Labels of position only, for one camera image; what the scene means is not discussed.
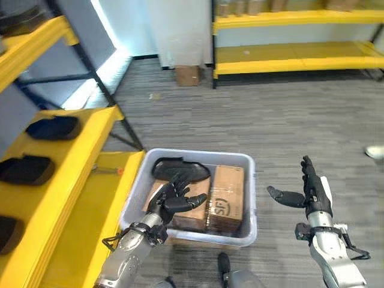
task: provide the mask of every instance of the robotic arm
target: robotic arm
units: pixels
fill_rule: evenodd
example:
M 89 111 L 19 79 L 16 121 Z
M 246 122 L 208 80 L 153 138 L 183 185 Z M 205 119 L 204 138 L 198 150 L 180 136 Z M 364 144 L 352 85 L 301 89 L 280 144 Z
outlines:
M 311 256 L 321 267 L 328 288 L 367 287 L 367 282 L 352 260 L 369 259 L 370 254 L 352 245 L 347 225 L 333 223 L 332 195 L 327 178 L 316 175 L 308 156 L 303 159 L 301 166 L 305 196 L 301 193 L 280 191 L 272 186 L 267 188 L 268 192 L 280 204 L 305 208 L 309 225 L 298 223 L 295 235 L 298 240 L 309 242 Z M 360 256 L 349 259 L 347 248 Z
M 147 214 L 140 222 L 132 223 L 120 234 L 106 238 L 103 242 L 113 252 L 104 262 L 94 288 L 128 288 L 144 258 L 151 248 L 167 239 L 166 225 L 176 212 L 185 212 L 200 206 L 206 194 L 185 197 L 189 192 L 186 175 L 176 175 L 152 198 Z M 118 241 L 116 249 L 109 243 Z

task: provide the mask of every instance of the yellow metal shelf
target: yellow metal shelf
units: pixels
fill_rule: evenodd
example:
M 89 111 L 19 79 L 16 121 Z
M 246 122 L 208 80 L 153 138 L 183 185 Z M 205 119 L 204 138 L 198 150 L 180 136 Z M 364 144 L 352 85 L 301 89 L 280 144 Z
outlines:
M 22 133 L 4 159 L 22 154 L 49 157 L 55 174 L 41 186 L 0 182 L 0 213 L 20 219 L 25 233 L 15 250 L 0 256 L 0 287 L 37 287 L 69 214 L 116 120 L 117 107 L 94 110 L 45 110 L 34 121 L 52 115 L 80 119 L 82 132 L 70 141 L 33 140 Z
M 7 51 L 0 56 L 0 92 L 62 37 L 68 45 L 79 42 L 64 16 L 48 20 L 32 33 L 5 38 Z
M 243 15 L 237 17 L 217 16 L 213 23 L 214 34 L 220 29 L 283 26 L 283 25 L 306 25 L 306 24 L 352 24 L 352 23 L 383 23 L 384 10 L 353 10 L 351 12 L 340 12 L 332 10 L 312 11 L 282 11 L 264 12 L 256 16 Z
M 101 240 L 114 236 L 118 219 L 139 169 L 144 152 L 105 152 L 100 167 L 123 167 L 122 176 L 91 174 L 59 239 L 42 288 L 90 288 L 109 250 Z
M 222 74 L 384 68 L 369 42 L 325 42 L 221 47 L 214 77 Z

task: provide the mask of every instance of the cardboard box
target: cardboard box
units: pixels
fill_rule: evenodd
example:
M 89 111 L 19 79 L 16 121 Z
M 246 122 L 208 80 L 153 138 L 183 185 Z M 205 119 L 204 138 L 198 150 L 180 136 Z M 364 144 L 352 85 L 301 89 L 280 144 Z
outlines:
M 271 12 L 281 12 L 286 8 L 288 0 L 272 0 Z
M 176 66 L 176 81 L 179 86 L 198 86 L 200 83 L 200 67 Z
M 228 17 L 230 14 L 229 4 L 220 4 L 218 7 L 218 15 L 221 17 Z
M 351 11 L 360 0 L 328 0 L 326 8 L 336 11 Z
M 242 16 L 245 13 L 245 1 L 236 2 L 236 15 Z
M 156 193 L 159 189 L 161 189 L 162 186 L 166 183 L 167 181 L 161 181 L 161 180 L 155 181 L 155 183 L 152 186 L 152 190 L 149 192 L 148 198 L 143 207 L 144 211 L 147 210 L 149 201 L 151 201 L 152 199 L 152 195 Z M 211 187 L 211 177 L 203 181 L 190 184 L 187 187 L 190 188 L 190 191 L 185 195 L 187 197 L 197 196 L 202 193 L 205 193 L 208 195 L 209 189 Z M 204 231 L 205 225 L 206 225 L 207 204 L 208 204 L 208 201 L 206 201 L 205 203 L 203 203 L 202 205 L 200 205 L 199 207 L 191 211 L 176 213 L 175 216 L 173 216 L 173 220 L 170 226 L 176 229 L 182 229 L 182 230 Z
M 255 16 L 262 11 L 264 0 L 250 0 L 248 3 L 248 14 Z
M 241 167 L 217 166 L 209 201 L 208 230 L 234 232 L 242 221 L 244 170 Z

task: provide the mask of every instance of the gray carpet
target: gray carpet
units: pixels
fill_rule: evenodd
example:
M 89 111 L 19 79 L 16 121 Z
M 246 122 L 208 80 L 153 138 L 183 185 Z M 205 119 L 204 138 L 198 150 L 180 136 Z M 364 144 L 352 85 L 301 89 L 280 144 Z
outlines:
M 227 250 L 233 269 L 254 271 L 267 288 L 324 287 L 320 269 L 295 225 L 303 210 L 269 198 L 274 184 L 300 190 L 299 162 L 308 154 L 334 195 L 335 221 L 350 227 L 354 243 L 371 252 L 357 262 L 370 287 L 384 283 L 382 167 L 366 157 L 365 145 L 384 143 L 384 86 L 359 71 L 240 76 L 210 87 L 178 87 L 173 71 L 157 59 L 134 61 L 116 93 L 146 148 L 241 152 L 257 165 L 258 236 L 250 247 Z M 150 100 L 151 93 L 159 100 Z M 88 107 L 101 105 L 90 99 Z M 115 127 L 122 133 L 121 127 Z M 113 139 L 106 150 L 128 150 Z M 167 275 L 178 287 L 220 286 L 214 248 L 164 245 L 143 264 L 136 287 Z

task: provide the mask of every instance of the white plastic bin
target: white plastic bin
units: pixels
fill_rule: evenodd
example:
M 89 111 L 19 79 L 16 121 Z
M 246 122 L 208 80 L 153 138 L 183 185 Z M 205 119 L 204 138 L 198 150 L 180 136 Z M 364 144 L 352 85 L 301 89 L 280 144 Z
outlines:
M 183 157 L 185 161 L 196 161 L 206 165 L 214 178 L 215 166 L 228 165 L 244 168 L 244 214 L 242 224 L 235 235 L 223 233 L 199 233 L 168 229 L 170 237 L 201 241 L 221 245 L 248 246 L 257 236 L 256 218 L 256 173 L 255 163 L 251 157 L 245 154 L 189 151 L 174 149 L 152 149 L 144 158 L 139 173 L 133 184 L 131 194 L 127 199 L 120 217 L 121 229 L 126 229 L 132 222 L 139 221 L 144 212 L 142 208 L 149 191 L 154 183 L 151 170 L 161 157 Z

